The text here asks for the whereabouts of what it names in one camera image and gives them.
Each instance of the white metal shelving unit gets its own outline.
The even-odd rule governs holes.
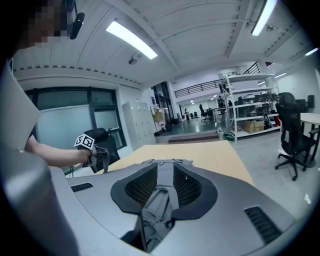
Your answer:
[[[225,103],[227,105],[227,97],[231,97],[231,102],[232,106],[229,108],[233,109],[233,118],[230,118],[230,123],[229,126],[232,127],[232,124],[234,123],[235,129],[231,129],[231,136],[234,137],[235,142],[237,142],[237,139],[240,137],[245,137],[245,136],[250,136],[250,135],[255,135],[255,134],[262,134],[274,130],[279,130],[281,126],[276,126],[272,127],[267,130],[262,130],[258,132],[253,132],[253,133],[248,133],[244,130],[242,131],[237,131],[237,122],[239,121],[244,121],[244,120],[255,120],[255,119],[262,119],[264,116],[259,115],[259,116],[252,116],[252,117],[237,117],[238,113],[238,108],[241,107],[247,107],[247,106],[258,106],[262,104],[270,104],[271,109],[275,109],[274,102],[272,101],[266,101],[266,102],[256,102],[256,103],[249,103],[249,104],[242,104],[242,105],[235,105],[235,98],[234,95],[240,95],[240,94],[250,94],[250,93],[259,93],[259,92],[265,92],[265,93],[273,93],[274,90],[277,90],[277,94],[279,93],[279,87],[278,87],[278,82],[277,79],[274,78],[274,74],[264,74],[264,73],[257,73],[257,74],[240,74],[240,75],[232,75],[232,76],[226,76],[224,79],[221,80],[221,83],[223,85],[226,85],[226,87],[229,89],[229,92],[227,92],[225,89],[224,91],[224,98],[225,98]],[[234,89],[233,87],[237,87],[234,85],[237,82],[246,82],[246,81],[261,81],[264,80],[265,83],[261,87],[255,87],[255,88],[244,88],[244,89]],[[275,117],[278,116],[278,114],[269,114],[269,117]]]

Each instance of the white locker cabinet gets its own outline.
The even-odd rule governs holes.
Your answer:
[[[132,150],[135,151],[143,145],[155,144],[153,117],[148,104],[128,101],[122,105],[122,109]]]

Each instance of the table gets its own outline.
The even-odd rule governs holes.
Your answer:
[[[231,176],[254,186],[245,165],[227,140],[189,144],[144,145],[132,154],[111,164],[108,167],[108,172],[126,168],[133,164],[140,164],[149,159],[193,160],[192,164],[195,167]],[[103,170],[100,170],[96,174],[102,174],[103,172]]]
[[[320,126],[320,114],[317,114],[317,113],[301,113],[300,120],[302,122],[302,132],[305,129],[305,123],[311,124],[311,130],[313,130],[316,127],[316,125],[318,126],[318,128]],[[304,159],[307,157],[307,161],[306,161],[307,167],[309,168],[314,167],[316,165],[315,156],[317,153],[319,140],[320,140],[320,134],[317,135],[316,144],[314,146],[312,155],[310,155],[310,150],[311,150],[310,148],[310,150],[306,152],[305,155],[303,156],[303,159],[302,157],[298,157],[297,160],[299,162],[303,162]]]

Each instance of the railing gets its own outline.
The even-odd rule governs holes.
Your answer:
[[[259,67],[258,62],[254,63],[251,67],[249,67],[244,73],[245,74],[256,74],[256,73],[261,73],[261,69]]]
[[[186,96],[186,95],[195,94],[195,93],[198,93],[198,92],[202,92],[202,91],[218,88],[219,85],[221,85],[220,79],[214,80],[214,81],[210,81],[210,82],[204,82],[204,83],[196,84],[196,85],[193,85],[193,86],[181,89],[181,90],[176,90],[174,92],[174,94],[175,94],[176,98],[179,98],[179,97],[182,97],[182,96]]]

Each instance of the linear light fixture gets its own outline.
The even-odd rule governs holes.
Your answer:
[[[150,60],[158,56],[144,41],[115,21],[113,21],[105,31],[114,34],[118,38],[121,38],[133,47],[137,48]]]
[[[265,0],[262,11],[259,14],[258,21],[255,23],[251,34],[253,36],[259,36],[262,29],[265,27],[268,19],[270,18],[270,15],[272,14],[272,11],[274,10],[276,6],[277,0]]]
[[[305,56],[309,56],[309,55],[315,53],[315,52],[318,51],[318,50],[319,50],[319,48],[314,48],[313,50],[308,51],[308,52],[305,54]]]
[[[282,77],[284,75],[286,75],[287,73],[283,73],[283,74],[280,74],[280,75],[277,75],[275,78],[279,78],[279,77]]]

